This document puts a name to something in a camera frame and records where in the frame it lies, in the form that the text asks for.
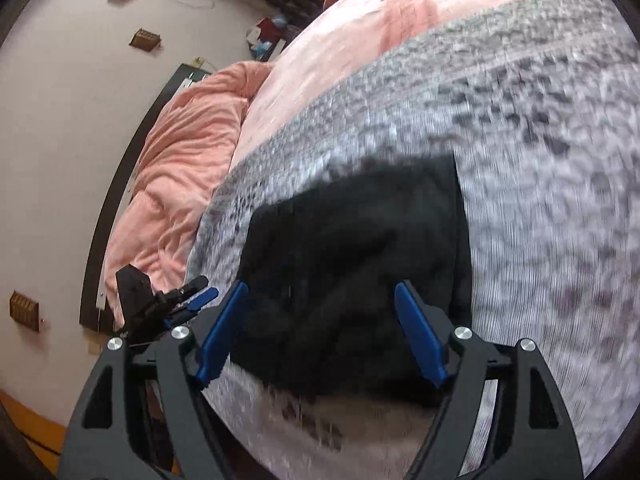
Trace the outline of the black pants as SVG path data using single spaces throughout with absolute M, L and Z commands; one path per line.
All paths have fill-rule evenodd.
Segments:
M 472 320 L 469 228 L 449 155 L 383 165 L 258 208 L 239 279 L 250 306 L 231 359 L 296 396 L 362 394 L 431 408 L 394 307 L 409 281 Z

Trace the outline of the black bed headboard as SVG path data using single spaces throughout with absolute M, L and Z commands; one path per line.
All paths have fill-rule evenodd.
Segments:
M 130 203 L 134 187 L 132 181 L 146 136 L 155 125 L 160 111 L 177 92 L 208 75 L 207 70 L 181 64 L 146 112 L 122 155 L 96 222 L 82 282 L 79 324 L 87 330 L 103 335 L 113 333 L 114 316 L 103 286 L 104 258 L 114 224 Z

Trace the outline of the pink blanket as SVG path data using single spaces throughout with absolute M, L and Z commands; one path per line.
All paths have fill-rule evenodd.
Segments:
M 107 243 L 103 286 L 115 320 L 117 271 L 131 264 L 156 289 L 178 287 L 216 188 L 306 105 L 409 38 L 510 1 L 338 0 L 275 61 L 235 63 L 177 93 L 145 139 Z

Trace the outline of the red items on nightstand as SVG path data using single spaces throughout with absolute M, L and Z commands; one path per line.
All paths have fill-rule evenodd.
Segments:
M 288 43 L 288 21 L 283 15 L 263 18 L 247 31 L 245 39 L 255 61 L 269 62 Z

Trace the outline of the grey patterned quilted mattress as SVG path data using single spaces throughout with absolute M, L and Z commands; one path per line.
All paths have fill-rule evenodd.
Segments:
M 541 345 L 585 471 L 627 478 L 639 405 L 639 45 L 612 0 L 516 0 L 407 40 L 224 179 L 186 273 L 228 287 L 260 205 L 453 152 L 473 325 Z

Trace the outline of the brown wall switch box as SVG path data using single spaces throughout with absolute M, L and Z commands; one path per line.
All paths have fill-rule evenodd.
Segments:
M 132 36 L 129 45 L 144 52 L 152 52 L 161 42 L 162 37 L 160 35 L 140 28 Z
M 17 324 L 23 325 L 35 333 L 40 332 L 40 313 L 37 301 L 14 290 L 9 299 L 9 312 L 10 317 Z

